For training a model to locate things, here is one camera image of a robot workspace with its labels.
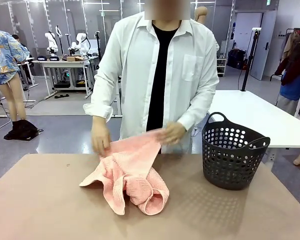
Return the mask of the person's left hand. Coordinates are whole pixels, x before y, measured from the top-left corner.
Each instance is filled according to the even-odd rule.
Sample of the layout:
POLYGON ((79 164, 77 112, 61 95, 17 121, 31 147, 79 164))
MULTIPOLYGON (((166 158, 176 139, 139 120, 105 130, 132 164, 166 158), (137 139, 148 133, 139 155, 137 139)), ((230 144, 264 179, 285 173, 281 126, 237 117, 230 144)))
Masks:
POLYGON ((158 140, 162 145, 177 144, 186 134, 187 130, 179 122, 169 122, 158 134, 158 140))

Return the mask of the person's right hand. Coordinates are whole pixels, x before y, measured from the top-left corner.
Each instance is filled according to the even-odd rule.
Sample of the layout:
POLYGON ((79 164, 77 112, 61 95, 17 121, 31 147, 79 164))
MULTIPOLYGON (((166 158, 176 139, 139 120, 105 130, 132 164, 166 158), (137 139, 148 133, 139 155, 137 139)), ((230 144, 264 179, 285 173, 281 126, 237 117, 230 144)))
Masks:
POLYGON ((111 136, 105 118, 92 117, 91 142, 93 150, 102 157, 110 149, 111 136))

